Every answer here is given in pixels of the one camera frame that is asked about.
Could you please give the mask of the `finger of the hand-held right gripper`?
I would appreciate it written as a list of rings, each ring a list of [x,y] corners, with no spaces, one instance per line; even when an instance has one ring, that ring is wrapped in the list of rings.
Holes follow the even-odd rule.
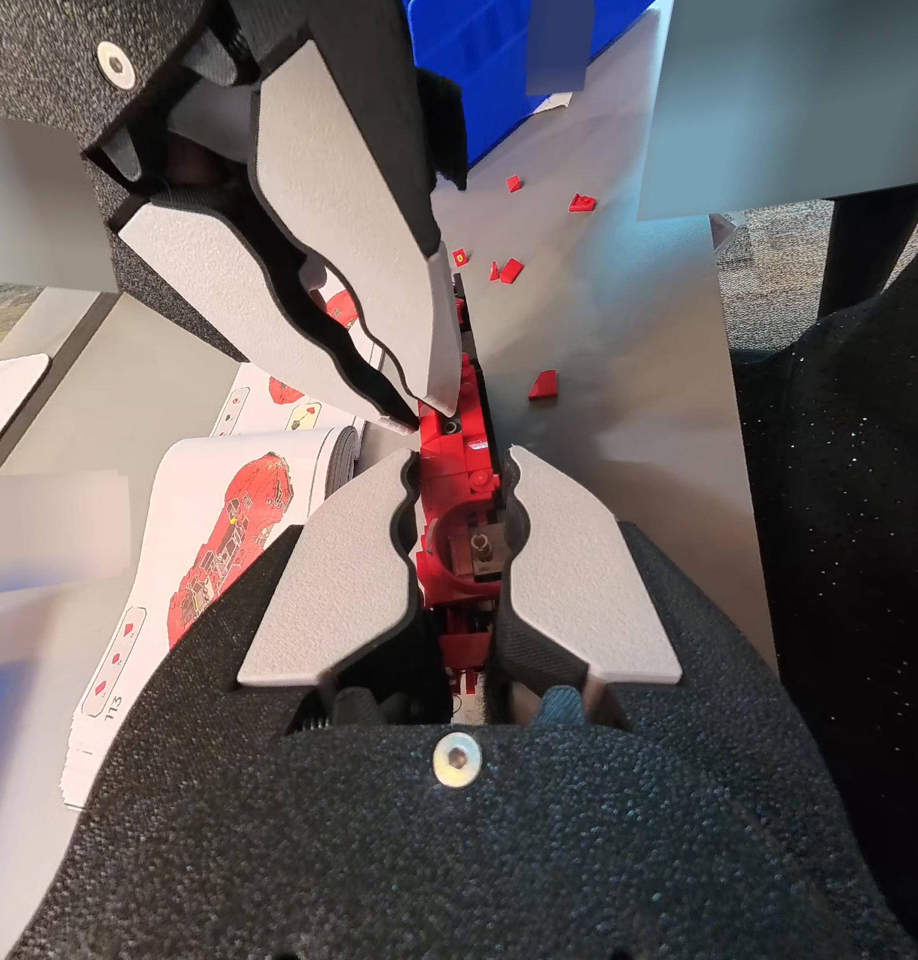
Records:
[[[450,416],[462,348],[416,70],[397,41],[366,53],[340,54],[331,69],[309,37],[261,81],[252,176],[355,294],[405,390]]]
[[[120,238],[237,350],[323,403],[407,435],[418,419],[317,306],[282,250],[260,252],[221,213],[147,202]]]

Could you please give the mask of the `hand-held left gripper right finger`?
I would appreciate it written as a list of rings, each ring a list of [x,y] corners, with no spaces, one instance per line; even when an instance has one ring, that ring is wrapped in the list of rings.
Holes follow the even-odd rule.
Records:
[[[494,655],[542,697],[578,693],[594,712],[611,685],[673,687],[679,659],[614,514],[524,447],[503,473],[505,561]]]

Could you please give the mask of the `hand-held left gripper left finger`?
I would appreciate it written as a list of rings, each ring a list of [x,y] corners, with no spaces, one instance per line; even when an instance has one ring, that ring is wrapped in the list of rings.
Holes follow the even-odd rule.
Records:
[[[417,451],[393,451],[310,515],[239,670],[241,685],[331,684],[413,624],[417,461]]]

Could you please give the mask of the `red lego car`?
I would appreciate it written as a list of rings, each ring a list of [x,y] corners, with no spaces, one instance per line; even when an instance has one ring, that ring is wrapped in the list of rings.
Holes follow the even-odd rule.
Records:
[[[489,654],[505,549],[498,449],[461,276],[453,276],[462,365],[455,414],[421,405],[425,528],[415,556],[423,606],[454,695],[473,694]]]

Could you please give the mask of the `lego instruction booklet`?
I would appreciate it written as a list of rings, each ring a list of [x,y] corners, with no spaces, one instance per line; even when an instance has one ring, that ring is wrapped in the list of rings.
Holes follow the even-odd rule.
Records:
[[[244,363],[210,436],[165,454],[128,602],[73,715],[60,780],[69,809],[83,809],[165,656],[271,543],[352,477],[364,426]]]

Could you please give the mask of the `blue plastic bin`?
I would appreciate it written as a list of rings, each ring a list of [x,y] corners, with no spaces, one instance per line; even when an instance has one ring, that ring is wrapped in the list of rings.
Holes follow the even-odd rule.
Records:
[[[648,1],[411,1],[418,67],[462,90],[470,163],[541,105],[567,102],[585,66],[624,34]]]

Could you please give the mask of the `white rounded pad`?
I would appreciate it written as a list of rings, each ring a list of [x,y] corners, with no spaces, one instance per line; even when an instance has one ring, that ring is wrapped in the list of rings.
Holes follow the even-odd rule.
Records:
[[[0,436],[49,366],[50,357],[44,353],[0,361]]]

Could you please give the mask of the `office chair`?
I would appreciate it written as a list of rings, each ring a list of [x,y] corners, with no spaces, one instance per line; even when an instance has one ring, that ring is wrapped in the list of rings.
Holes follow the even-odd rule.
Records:
[[[818,319],[885,288],[918,223],[918,183],[833,202]]]

